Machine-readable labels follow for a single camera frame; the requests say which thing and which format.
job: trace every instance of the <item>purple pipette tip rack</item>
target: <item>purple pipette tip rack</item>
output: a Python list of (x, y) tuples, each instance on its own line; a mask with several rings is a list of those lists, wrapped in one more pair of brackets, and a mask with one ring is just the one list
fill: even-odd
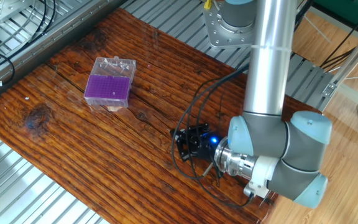
[(129, 77), (90, 75), (84, 97), (89, 105), (127, 107), (130, 84)]

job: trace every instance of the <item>steel grate floor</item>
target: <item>steel grate floor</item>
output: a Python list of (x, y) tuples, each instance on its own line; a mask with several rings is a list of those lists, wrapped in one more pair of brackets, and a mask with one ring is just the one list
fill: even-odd
[[(128, 0), (121, 7), (138, 19), (231, 67), (238, 66), (250, 50), (249, 47), (211, 48), (203, 17), (203, 3), (199, 0)], [(308, 60), (293, 54), (285, 93), (323, 111), (329, 98), (322, 97), (321, 93), (332, 77), (332, 74), (324, 73)]]
[(0, 140), (0, 224), (107, 223)]

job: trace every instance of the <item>wooden tabletop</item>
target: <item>wooden tabletop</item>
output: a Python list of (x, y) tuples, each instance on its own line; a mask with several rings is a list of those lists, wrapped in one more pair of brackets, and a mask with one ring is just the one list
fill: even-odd
[[(137, 63), (129, 107), (89, 107), (83, 93), (94, 61), (114, 56)], [(171, 159), (169, 130), (195, 90), (233, 71), (120, 9), (0, 96), (0, 139), (111, 223), (257, 223), (269, 210), (266, 200), (227, 207), (181, 176)], [(244, 75), (219, 88), (202, 121), (225, 132), (242, 112), (245, 84)], [(286, 97), (283, 118), (298, 110), (315, 111)], [(241, 178), (218, 182), (212, 172), (203, 183), (227, 202), (247, 199)]]

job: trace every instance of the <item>plastic box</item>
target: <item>plastic box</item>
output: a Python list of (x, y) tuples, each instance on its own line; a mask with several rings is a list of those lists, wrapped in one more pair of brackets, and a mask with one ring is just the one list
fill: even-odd
[(131, 78), (90, 75), (84, 98), (89, 105), (128, 107)]
[(111, 75), (114, 77), (129, 77), (134, 80), (136, 60), (114, 58), (96, 58), (91, 75)]

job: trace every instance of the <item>black cable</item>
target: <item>black cable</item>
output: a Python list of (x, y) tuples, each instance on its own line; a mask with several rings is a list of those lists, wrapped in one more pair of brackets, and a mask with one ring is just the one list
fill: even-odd
[(49, 29), (50, 26), (52, 25), (52, 22), (53, 22), (53, 20), (54, 20), (54, 18), (55, 18), (55, 13), (56, 13), (56, 0), (53, 0), (53, 12), (52, 12), (52, 16), (51, 16), (51, 18), (50, 18), (50, 21), (49, 21), (48, 25), (46, 26), (46, 28), (44, 29), (44, 31), (43, 31), (40, 35), (38, 35), (35, 39), (33, 39), (34, 36), (36, 35), (36, 33), (38, 33), (38, 31), (41, 29), (42, 24), (45, 22), (45, 18), (46, 18), (46, 14), (47, 14), (47, 2), (46, 2), (46, 0), (44, 0), (44, 14), (43, 14), (43, 16), (42, 16), (41, 23), (39, 24), (37, 30), (34, 32), (32, 38), (31, 38), (26, 44), (24, 44), (22, 48), (20, 48), (17, 52), (13, 53), (13, 54), (12, 54), (11, 56), (9, 56), (8, 58), (6, 58), (6, 57), (4, 56), (5, 59), (8, 59), (8, 62), (11, 64), (11, 66), (14, 67), (14, 65), (13, 65), (13, 63), (10, 61), (10, 59), (12, 59), (15, 55), (17, 55), (19, 52), (21, 52), (21, 51), (24, 50), (25, 48), (27, 48), (31, 43), (33, 43), (33, 42), (35, 42), (36, 40), (40, 39), (41, 36), (43, 36), (43, 35), (46, 33), (46, 31), (48, 31), (48, 29)]
[(40, 24), (38, 25), (38, 28), (35, 30), (31, 39), (34, 39), (35, 35), (41, 30), (42, 24), (44, 24), (46, 17), (47, 17), (47, 0), (44, 0), (44, 14), (42, 16)]
[(331, 66), (329, 69), (327, 69), (327, 71), (331, 71), (332, 69), (336, 68), (337, 66), (339, 66), (340, 64), (342, 64), (346, 59), (347, 59), (348, 56), (346, 57), (343, 57), (343, 58), (340, 58), (339, 60), (337, 60), (336, 62), (333, 62), (329, 65), (326, 65), (324, 68), (322, 69), (327, 69), (329, 66)]
[[(248, 65), (244, 66), (241, 70), (244, 70), (244, 71), (245, 71), (245, 70), (247, 70), (247, 69), (248, 69)], [(209, 91), (208, 96), (206, 97), (206, 99), (205, 99), (204, 102), (203, 102), (203, 105), (200, 107), (200, 111), (203, 110), (203, 107), (204, 107), (206, 101), (208, 100), (208, 98), (211, 96), (211, 94), (212, 94), (220, 85), (222, 85), (223, 82), (220, 83), (220, 84), (217, 84), (217, 83), (215, 83), (215, 84), (216, 84), (216, 85), (213, 87), (213, 89), (212, 89), (211, 91)], [(189, 116), (189, 113), (188, 113), (188, 121), (187, 121), (186, 129), (188, 129), (188, 126), (189, 126), (189, 120), (190, 120), (189, 118), (190, 118), (190, 116)], [(200, 135), (197, 134), (197, 136), (199, 137), (199, 144), (201, 144)], [(251, 201), (254, 199), (254, 194), (251, 193), (250, 196), (249, 196), (249, 198), (247, 199), (247, 201), (246, 201), (245, 203), (243, 203), (242, 205), (237, 205), (237, 204), (233, 204), (233, 203), (227, 203), (227, 202), (221, 200), (220, 198), (218, 198), (217, 196), (213, 195), (208, 189), (206, 189), (206, 188), (204, 187), (203, 183), (201, 183), (201, 181), (200, 181), (200, 179), (202, 179), (203, 177), (202, 177), (202, 176), (201, 176), (201, 177), (197, 177), (197, 173), (196, 173), (196, 171), (195, 171), (195, 168), (194, 168), (194, 165), (193, 165), (193, 161), (192, 161), (192, 159), (191, 159), (191, 156), (189, 157), (189, 160), (190, 160), (191, 170), (193, 171), (193, 174), (194, 174), (194, 177), (192, 177), (192, 179), (197, 180), (197, 183), (200, 185), (200, 187), (201, 187), (208, 195), (210, 195), (212, 198), (214, 198), (215, 200), (217, 200), (217, 201), (223, 203), (224, 205), (226, 205), (226, 206), (228, 206), (228, 207), (232, 207), (232, 208), (243, 208), (243, 207), (247, 206), (248, 204), (250, 204)], [(215, 168), (218, 168), (218, 166), (216, 165), (216, 162), (214, 161), (213, 158), (212, 158), (212, 161), (213, 161), (213, 163), (214, 163)]]
[(46, 28), (44, 29), (44, 31), (42, 32), (42, 35), (44, 35), (49, 27), (52, 25), (53, 19), (55, 18), (55, 13), (56, 13), (56, 0), (53, 0), (53, 12), (52, 12), (52, 16), (50, 17), (49, 23), (46, 26)]
[[(205, 86), (205, 85), (208, 84), (209, 82), (213, 82), (213, 81), (216, 81), (216, 80), (219, 80), (219, 79), (220, 79), (220, 78), (214, 78), (214, 79), (212, 79), (212, 80), (208, 80), (208, 81), (204, 82), (203, 84), (201, 84), (201, 85), (198, 87), (198, 89), (196, 90), (196, 93), (194, 94), (193, 100), (195, 99), (195, 97), (197, 96), (197, 93), (201, 90), (201, 88), (202, 88), (203, 86)], [(188, 108), (189, 113), (188, 113), (188, 119), (187, 119), (186, 129), (188, 129), (188, 127), (189, 127), (189, 122), (190, 122), (189, 117), (190, 117), (190, 114), (191, 114), (191, 107), (192, 107), (192, 104), (191, 104), (191, 105), (189, 106), (189, 108)], [(186, 131), (185, 133), (186, 133), (186, 142), (188, 142), (188, 133), (187, 133), (187, 131)], [(190, 164), (191, 164), (193, 161), (191, 160), (190, 150), (188, 149), (188, 151), (189, 151), (189, 160), (190, 160)], [(189, 175), (185, 174), (185, 173), (178, 167), (178, 164), (177, 164), (177, 162), (176, 162), (176, 159), (175, 159), (175, 156), (173, 155), (173, 153), (174, 153), (174, 147), (172, 147), (172, 161), (173, 161), (175, 167), (177, 168), (177, 170), (179, 171), (179, 173), (180, 173), (181, 175), (184, 175), (185, 177), (187, 177), (187, 178), (189, 178), (189, 179), (192, 179), (192, 180), (202, 179), (202, 178), (203, 178), (203, 177), (192, 177), (192, 176), (189, 176)]]
[(3, 59), (5, 59), (5, 61), (7, 61), (7, 62), (11, 65), (11, 67), (12, 67), (12, 75), (11, 75), (11, 77), (10, 77), (8, 80), (6, 80), (6, 81), (4, 81), (4, 82), (1, 83), (1, 86), (3, 86), (3, 85), (6, 85), (7, 83), (9, 83), (9, 82), (13, 79), (13, 77), (15, 76), (15, 66), (14, 66), (13, 63), (9, 60), (9, 58), (5, 57), (5, 56), (2, 55), (2, 54), (0, 54), (0, 57), (3, 58)]
[(207, 89), (205, 89), (202, 93), (200, 93), (198, 96), (195, 96), (193, 98), (193, 101), (190, 103), (190, 106), (186, 109), (186, 111), (184, 112), (184, 114), (181, 116), (181, 118), (179, 119), (179, 122), (178, 122), (178, 125), (176, 126), (173, 134), (172, 134), (172, 145), (171, 145), (171, 154), (172, 154), (172, 161), (176, 167), (176, 169), (182, 174), (184, 175), (185, 177), (187, 178), (190, 178), (190, 179), (197, 179), (197, 177), (190, 177), (189, 175), (186, 175), (185, 173), (183, 173), (179, 167), (178, 167), (178, 164), (176, 163), (176, 160), (175, 160), (175, 136), (177, 135), (178, 133), (178, 130), (179, 130), (179, 127), (180, 127), (180, 124), (182, 123), (183, 119), (185, 118), (186, 114), (190, 112), (190, 108), (195, 104), (195, 102), (201, 98), (201, 96), (203, 94), (205, 94), (207, 91), (210, 91), (210, 89), (212, 89), (215, 85), (222, 85), (224, 82), (240, 75), (243, 73), (243, 71), (245, 70), (246, 67), (242, 67), (238, 70), (236, 70), (235, 72), (231, 73), (230, 75), (227, 75), (223, 78), (220, 78), (218, 82), (214, 83), (213, 85), (207, 87)]
[(334, 58), (329, 59), (329, 60), (326, 62), (326, 65), (323, 66), (323, 68), (324, 68), (324, 67), (329, 67), (330, 65), (327, 65), (327, 64), (330, 63), (330, 62), (332, 62), (332, 61), (334, 61), (334, 60), (342, 59), (342, 58), (344, 58), (344, 57), (349, 56), (354, 49), (355, 49), (355, 47), (352, 48), (352, 49), (350, 49), (350, 50), (348, 50), (347, 52), (345, 52), (345, 53), (343, 53), (343, 54), (341, 54), (341, 55), (338, 55), (338, 56), (336, 56), (336, 57), (334, 57)]
[(357, 25), (350, 31), (350, 33), (348, 33), (348, 35), (345, 37), (344, 40), (342, 40), (342, 42), (335, 48), (335, 50), (326, 58), (326, 60), (320, 65), (320, 67), (322, 67), (323, 65), (327, 64), (328, 59), (330, 59), (335, 52), (338, 51), (338, 49), (343, 45), (343, 43), (352, 35), (352, 33), (358, 28), (358, 23)]
[(334, 60), (333, 62), (327, 63), (326, 65), (324, 65), (324, 66), (321, 67), (321, 68), (322, 68), (322, 69), (326, 69), (326, 68), (328, 68), (328, 67), (331, 67), (331, 66), (334, 65), (334, 64), (338, 64), (338, 62), (341, 62), (341, 61), (343, 61), (344, 59), (348, 58), (349, 55), (350, 55), (350, 53), (349, 53), (349, 54), (345, 54), (345, 55), (339, 57), (338, 59)]

